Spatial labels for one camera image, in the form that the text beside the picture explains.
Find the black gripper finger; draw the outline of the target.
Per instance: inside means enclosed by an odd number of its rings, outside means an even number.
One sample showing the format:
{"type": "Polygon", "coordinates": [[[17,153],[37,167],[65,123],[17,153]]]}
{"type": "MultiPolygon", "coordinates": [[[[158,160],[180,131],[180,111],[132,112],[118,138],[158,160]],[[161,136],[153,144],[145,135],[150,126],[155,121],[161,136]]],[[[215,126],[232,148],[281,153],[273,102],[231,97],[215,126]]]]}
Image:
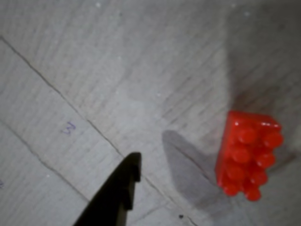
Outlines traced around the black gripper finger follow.
{"type": "Polygon", "coordinates": [[[142,155],[130,153],[105,181],[75,222],[76,226],[124,226],[141,181],[142,155]]]}

